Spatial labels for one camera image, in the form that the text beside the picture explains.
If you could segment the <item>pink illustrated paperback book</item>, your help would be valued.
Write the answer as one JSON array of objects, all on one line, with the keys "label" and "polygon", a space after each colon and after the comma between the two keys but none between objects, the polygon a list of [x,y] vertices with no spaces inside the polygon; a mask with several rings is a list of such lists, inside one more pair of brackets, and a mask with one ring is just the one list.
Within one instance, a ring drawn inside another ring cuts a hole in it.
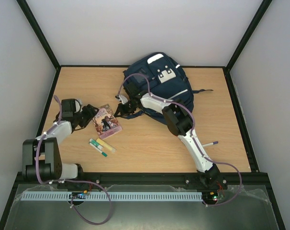
[{"label": "pink illustrated paperback book", "polygon": [[100,139],[104,140],[122,131],[118,119],[113,115],[109,104],[99,108],[98,113],[92,119]]}]

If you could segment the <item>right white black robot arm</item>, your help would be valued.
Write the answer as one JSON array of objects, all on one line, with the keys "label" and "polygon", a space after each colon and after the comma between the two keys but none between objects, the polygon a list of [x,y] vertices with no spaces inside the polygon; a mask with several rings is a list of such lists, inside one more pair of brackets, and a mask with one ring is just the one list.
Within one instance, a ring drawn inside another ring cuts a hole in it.
[{"label": "right white black robot arm", "polygon": [[120,88],[126,91],[129,98],[120,93],[116,95],[120,103],[115,117],[132,119],[146,114],[166,125],[170,133],[178,137],[189,151],[202,186],[210,188],[223,182],[217,164],[208,156],[197,137],[194,117],[181,99],[164,99],[147,90],[141,91],[133,82],[123,83]]}]

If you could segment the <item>navy blue school backpack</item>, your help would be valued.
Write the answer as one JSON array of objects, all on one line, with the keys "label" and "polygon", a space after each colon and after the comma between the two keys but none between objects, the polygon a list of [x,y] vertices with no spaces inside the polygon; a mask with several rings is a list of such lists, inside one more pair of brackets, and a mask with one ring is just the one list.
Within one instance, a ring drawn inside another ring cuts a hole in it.
[{"label": "navy blue school backpack", "polygon": [[163,52],[154,52],[128,67],[123,72],[122,87],[129,98],[144,90],[168,100],[180,99],[192,112],[194,94],[205,89],[193,90],[182,66]]}]

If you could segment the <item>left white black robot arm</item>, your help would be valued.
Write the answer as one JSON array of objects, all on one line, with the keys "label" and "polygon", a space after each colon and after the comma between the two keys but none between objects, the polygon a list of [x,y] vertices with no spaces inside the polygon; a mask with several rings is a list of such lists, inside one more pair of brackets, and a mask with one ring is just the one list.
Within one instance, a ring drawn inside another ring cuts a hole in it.
[{"label": "left white black robot arm", "polygon": [[22,144],[22,176],[26,181],[45,184],[76,179],[82,173],[80,164],[61,161],[59,144],[73,132],[86,128],[99,108],[83,105],[79,99],[59,100],[57,96],[54,99],[59,105],[59,113],[51,128]]}]

